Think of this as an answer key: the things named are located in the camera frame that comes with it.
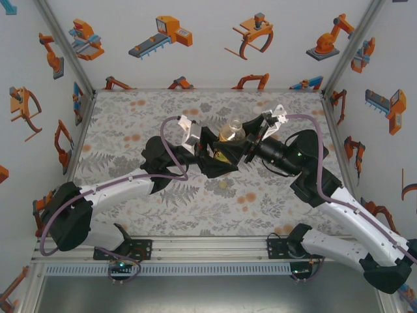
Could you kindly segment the yellow label tea bottle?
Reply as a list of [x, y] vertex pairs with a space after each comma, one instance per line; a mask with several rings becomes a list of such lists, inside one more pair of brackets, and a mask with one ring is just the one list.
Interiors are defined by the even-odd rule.
[[[246, 133], [243, 129], [242, 121], [237, 117], [233, 117], [221, 128], [218, 136], [218, 141], [231, 142], [242, 140], [245, 137]], [[218, 149], [214, 150], [214, 158], [222, 162], [230, 163], [226, 156]]]

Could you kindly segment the left green circuit board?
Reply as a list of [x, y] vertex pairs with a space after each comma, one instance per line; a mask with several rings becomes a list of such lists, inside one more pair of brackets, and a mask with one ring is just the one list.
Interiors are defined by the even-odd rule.
[[132, 272], [132, 264], [124, 261], [114, 261], [109, 264], [108, 269], [112, 274], [130, 274]]

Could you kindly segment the grey metal sheet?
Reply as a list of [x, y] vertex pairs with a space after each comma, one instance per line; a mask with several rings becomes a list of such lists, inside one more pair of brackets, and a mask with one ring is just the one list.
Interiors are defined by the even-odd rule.
[[36, 313], [381, 313], [372, 288], [353, 275], [141, 277], [114, 286], [100, 277], [48, 277]]

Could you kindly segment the right aluminium side rail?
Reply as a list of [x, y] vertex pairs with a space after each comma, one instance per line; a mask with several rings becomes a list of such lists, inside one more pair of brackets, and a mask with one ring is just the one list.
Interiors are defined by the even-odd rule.
[[339, 168], [341, 171], [341, 176], [343, 178], [344, 185], [352, 194], [353, 198], [358, 203], [360, 203], [360, 193], [359, 193], [358, 187], [356, 186], [357, 178], [350, 171], [350, 167], [349, 167], [350, 163], [345, 154], [342, 137], [339, 133], [336, 120], [332, 113], [330, 101], [325, 96], [322, 96], [322, 104], [323, 104], [324, 114], [326, 117], [326, 122], [327, 122], [330, 135], [332, 137], [332, 141], [335, 147], [336, 156], [337, 156], [337, 160], [338, 160], [338, 164], [339, 164]]

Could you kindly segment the aluminium side rail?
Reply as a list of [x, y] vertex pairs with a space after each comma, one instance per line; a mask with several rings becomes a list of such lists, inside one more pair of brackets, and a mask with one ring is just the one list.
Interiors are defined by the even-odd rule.
[[332, 137], [332, 141], [335, 147], [336, 156], [337, 156], [337, 160], [338, 160], [338, 164], [339, 164], [339, 168], [341, 171], [341, 176], [343, 178], [344, 185], [352, 194], [353, 198], [358, 203], [360, 203], [360, 193], [359, 193], [358, 187], [356, 186], [357, 178], [350, 171], [350, 167], [349, 167], [350, 163], [345, 154], [342, 137], [339, 133], [336, 120], [332, 113], [330, 101], [325, 96], [322, 96], [322, 104], [323, 104], [324, 114], [326, 117], [326, 122], [327, 122], [330, 135]]
[[[81, 133], [79, 135], [79, 139], [76, 143], [75, 148], [72, 150], [72, 158], [68, 163], [68, 171], [65, 175], [66, 181], [73, 180], [76, 172], [76, 168], [78, 166], [79, 156], [81, 154], [81, 146], [84, 142], [85, 135], [87, 133], [87, 129], [89, 126], [89, 121], [91, 119], [92, 112], [94, 110], [94, 105], [96, 103], [97, 94], [94, 93], [90, 98], [85, 96], [85, 107], [83, 111], [83, 121], [79, 124]], [[49, 191], [42, 199], [33, 200], [33, 216], [36, 222], [36, 231], [35, 237], [39, 239], [45, 229], [45, 223], [41, 221], [41, 213], [45, 209], [46, 205], [52, 200], [52, 196], [55, 190]]]

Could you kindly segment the thin aluminium frame rail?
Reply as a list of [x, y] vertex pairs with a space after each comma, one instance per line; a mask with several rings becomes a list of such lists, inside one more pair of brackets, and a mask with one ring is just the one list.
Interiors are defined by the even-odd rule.
[[197, 93], [197, 92], [213, 92], [213, 93], [225, 93], [225, 92], [238, 92], [238, 93], [317, 93], [323, 94], [325, 90], [322, 89], [289, 89], [289, 88], [244, 88], [244, 89], [232, 89], [232, 88], [195, 88], [195, 89], [167, 89], [167, 88], [139, 88], [139, 89], [95, 89], [98, 93], [138, 93], [138, 92], [175, 92], [175, 93]]

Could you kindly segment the left aluminium side rail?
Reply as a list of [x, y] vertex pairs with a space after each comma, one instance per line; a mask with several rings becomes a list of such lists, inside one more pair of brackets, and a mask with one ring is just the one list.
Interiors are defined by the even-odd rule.
[[[81, 154], [81, 146], [84, 142], [85, 135], [87, 133], [87, 129], [89, 126], [89, 121], [91, 119], [92, 112], [94, 110], [94, 105], [96, 103], [97, 94], [94, 93], [90, 98], [85, 96], [85, 107], [83, 111], [83, 121], [79, 124], [81, 133], [79, 135], [79, 139], [76, 143], [75, 148], [72, 150], [72, 158], [68, 163], [68, 171], [65, 175], [66, 181], [73, 180], [76, 172], [76, 168], [78, 166], [79, 156]], [[41, 221], [41, 213], [45, 209], [46, 205], [52, 200], [52, 196], [55, 190], [49, 191], [42, 199], [33, 200], [33, 216], [36, 222], [36, 231], [35, 237], [39, 239], [45, 229], [45, 223]]]

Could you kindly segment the wide slotted aluminium frame rail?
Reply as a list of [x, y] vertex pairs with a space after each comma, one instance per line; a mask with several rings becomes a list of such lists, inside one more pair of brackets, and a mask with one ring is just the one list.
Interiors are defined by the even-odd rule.
[[[268, 259], [265, 236], [136, 236], [133, 239], [152, 241], [151, 258], [154, 263], [261, 262]], [[80, 245], [68, 252], [57, 251], [52, 256], [40, 253], [36, 242], [31, 262], [52, 263], [93, 262], [94, 248]]]

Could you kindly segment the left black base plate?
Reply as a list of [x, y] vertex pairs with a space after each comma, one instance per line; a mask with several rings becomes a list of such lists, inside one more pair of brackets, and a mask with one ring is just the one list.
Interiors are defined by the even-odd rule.
[[[152, 253], [152, 240], [150, 239], [132, 239], [129, 243], [123, 243], [119, 248], [112, 251], [121, 256], [127, 256], [133, 260], [149, 260]], [[94, 260], [115, 260], [116, 257], [104, 252], [99, 248], [94, 249]]]

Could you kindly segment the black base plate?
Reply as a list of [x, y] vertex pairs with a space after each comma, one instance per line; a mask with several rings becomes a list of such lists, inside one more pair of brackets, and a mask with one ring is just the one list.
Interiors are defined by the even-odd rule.
[[[152, 253], [152, 240], [150, 239], [132, 239], [129, 243], [123, 243], [119, 248], [112, 251], [121, 256], [127, 256], [133, 260], [149, 260]], [[104, 252], [99, 248], [94, 249], [94, 260], [115, 260], [116, 257]]]
[[301, 245], [303, 235], [307, 230], [293, 230], [286, 238], [277, 233], [270, 233], [266, 238], [266, 249], [270, 260], [323, 260], [324, 257], [317, 254], [310, 254]]

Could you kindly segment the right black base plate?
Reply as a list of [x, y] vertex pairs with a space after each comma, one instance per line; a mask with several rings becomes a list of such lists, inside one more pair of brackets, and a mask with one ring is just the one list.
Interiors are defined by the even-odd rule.
[[310, 254], [301, 245], [303, 235], [307, 230], [293, 230], [286, 238], [277, 233], [270, 233], [266, 238], [266, 249], [270, 260], [323, 260], [324, 257], [317, 254]]

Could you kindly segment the right aluminium corner post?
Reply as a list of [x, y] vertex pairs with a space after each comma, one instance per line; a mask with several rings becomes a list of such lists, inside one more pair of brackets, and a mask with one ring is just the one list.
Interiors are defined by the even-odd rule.
[[341, 79], [343, 73], [350, 64], [351, 59], [354, 57], [357, 49], [359, 48], [359, 45], [364, 41], [365, 35], [386, 3], [387, 0], [371, 0], [369, 6], [361, 17], [354, 34], [349, 40], [347, 47], [341, 54], [341, 58], [337, 62], [335, 69], [328, 79], [328, 82], [323, 90], [324, 98], [329, 98], [332, 94], [338, 81]]

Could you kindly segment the aluminium corner post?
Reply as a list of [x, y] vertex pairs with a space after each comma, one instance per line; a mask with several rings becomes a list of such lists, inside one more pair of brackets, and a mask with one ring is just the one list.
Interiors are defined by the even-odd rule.
[[76, 78], [79, 80], [81, 87], [87, 93], [90, 98], [93, 98], [95, 95], [94, 87], [92, 86], [89, 78], [87, 77], [85, 71], [83, 70], [78, 58], [73, 51], [69, 40], [67, 39], [63, 28], [59, 25], [59, 21], [53, 13], [51, 7], [49, 6], [46, 0], [32, 0], [36, 6], [36, 9], [42, 16], [44, 22], [48, 26], [48, 29], [51, 32], [51, 35], [58, 43], [66, 61], [69, 63], [70, 67], [74, 71]]
[[337, 62], [335, 69], [328, 79], [328, 82], [323, 90], [324, 98], [329, 98], [332, 94], [338, 81], [341, 79], [343, 73], [350, 64], [351, 59], [354, 57], [357, 49], [359, 48], [359, 45], [364, 41], [365, 35], [386, 3], [387, 0], [371, 0], [369, 6], [361, 17], [354, 34], [349, 40], [347, 47], [341, 54], [341, 58]]

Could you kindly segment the left aluminium corner post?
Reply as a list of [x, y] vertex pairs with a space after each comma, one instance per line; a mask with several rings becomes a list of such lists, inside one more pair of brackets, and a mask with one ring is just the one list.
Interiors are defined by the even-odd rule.
[[48, 26], [48, 29], [51, 32], [51, 35], [58, 43], [66, 61], [69, 63], [70, 67], [74, 71], [76, 78], [79, 80], [81, 87], [87, 93], [90, 98], [93, 98], [95, 95], [94, 87], [92, 86], [89, 78], [87, 77], [85, 71], [83, 70], [78, 58], [73, 51], [69, 40], [67, 39], [63, 28], [59, 25], [59, 21], [53, 13], [51, 7], [49, 6], [46, 0], [32, 0], [36, 6], [36, 9], [42, 16], [44, 22]]

